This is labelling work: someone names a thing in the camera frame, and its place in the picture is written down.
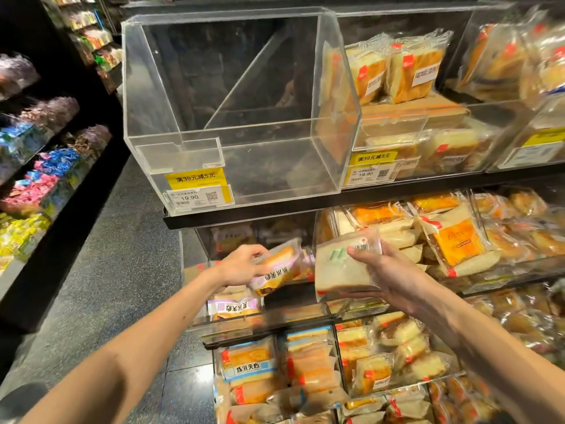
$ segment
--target qr code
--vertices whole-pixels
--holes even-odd
[[[217,192],[206,192],[206,200],[210,201],[217,201]]]

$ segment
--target yellow promotion label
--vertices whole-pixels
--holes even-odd
[[[551,127],[532,135],[522,147],[558,143],[565,140],[565,127]]]
[[[165,174],[165,178],[174,191],[221,186],[225,203],[233,201],[230,188],[228,187],[228,181],[225,179],[224,169],[222,167],[173,172],[171,174]]]
[[[354,153],[349,159],[350,165],[374,165],[392,162],[398,155],[397,151],[371,151],[367,153]]]

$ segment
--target aisle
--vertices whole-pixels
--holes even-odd
[[[162,208],[130,157],[41,330],[20,348],[0,398],[27,383],[53,387],[180,288],[179,234],[165,226]],[[205,259],[193,239],[191,265]],[[128,422],[215,422],[211,363],[199,338],[183,336]]]

